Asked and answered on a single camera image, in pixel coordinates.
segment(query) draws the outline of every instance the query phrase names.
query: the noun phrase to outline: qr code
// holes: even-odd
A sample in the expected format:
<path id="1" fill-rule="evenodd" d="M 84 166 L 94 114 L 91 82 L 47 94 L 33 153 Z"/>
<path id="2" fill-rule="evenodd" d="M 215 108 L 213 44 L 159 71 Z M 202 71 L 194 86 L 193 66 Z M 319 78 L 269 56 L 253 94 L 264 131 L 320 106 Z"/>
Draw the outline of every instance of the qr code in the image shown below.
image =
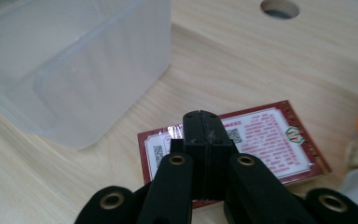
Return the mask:
<path id="1" fill-rule="evenodd" d="M 228 133 L 228 137 L 230 139 L 232 139 L 232 141 L 235 144 L 242 142 L 241 135 L 240 135 L 240 132 L 238 131 L 238 129 L 227 130 L 227 133 Z"/>
<path id="2" fill-rule="evenodd" d="M 162 146 L 154 146 L 155 156 L 156 156 L 156 166 L 159 167 L 162 158 L 164 157 L 164 153 L 162 152 Z"/>

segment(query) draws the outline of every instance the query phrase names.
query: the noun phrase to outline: wood grain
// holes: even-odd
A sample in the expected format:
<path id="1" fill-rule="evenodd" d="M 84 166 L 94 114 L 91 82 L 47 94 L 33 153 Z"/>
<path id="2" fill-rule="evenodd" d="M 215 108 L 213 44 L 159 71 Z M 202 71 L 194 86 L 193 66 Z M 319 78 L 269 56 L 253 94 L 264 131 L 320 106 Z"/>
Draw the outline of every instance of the wood grain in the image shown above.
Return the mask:
<path id="1" fill-rule="evenodd" d="M 97 190 L 143 185 L 137 133 L 189 111 L 223 114 L 290 100 L 333 173 L 292 187 L 338 189 L 358 116 L 358 0 L 293 0 L 273 19 L 258 0 L 173 0 L 172 63 L 94 146 L 68 150 L 0 115 L 0 223 L 73 223 Z M 226 223 L 221 205 L 193 223 Z"/>

